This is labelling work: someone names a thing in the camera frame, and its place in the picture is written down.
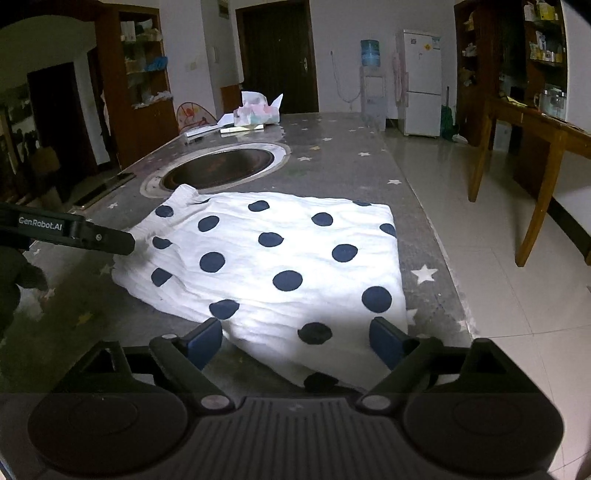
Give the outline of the black gloved left hand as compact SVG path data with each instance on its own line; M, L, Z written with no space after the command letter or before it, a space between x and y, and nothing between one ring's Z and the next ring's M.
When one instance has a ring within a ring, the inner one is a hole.
M4 338L21 299L20 289L47 291L48 284L40 268L29 263L19 250L8 247L1 248L0 274L0 334Z

